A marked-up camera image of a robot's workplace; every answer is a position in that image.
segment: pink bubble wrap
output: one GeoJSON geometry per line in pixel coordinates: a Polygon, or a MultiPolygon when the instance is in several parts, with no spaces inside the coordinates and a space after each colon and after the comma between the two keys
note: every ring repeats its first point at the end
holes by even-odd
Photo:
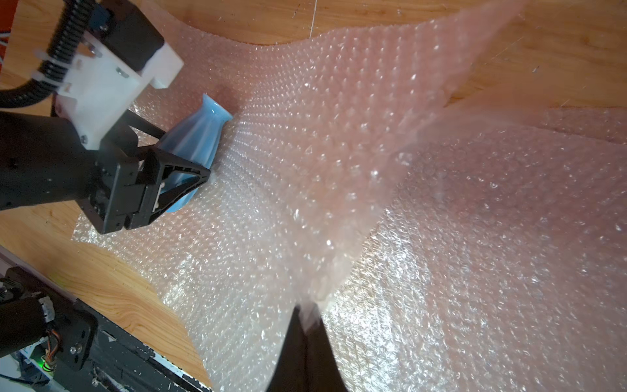
{"type": "Polygon", "coordinates": [[[234,120],[185,208],[75,238],[152,283],[219,390],[265,389],[293,306],[349,276],[324,317],[354,391],[624,385],[626,150],[443,108],[520,7],[253,46],[145,3],[186,65],[136,111],[234,120]]]}

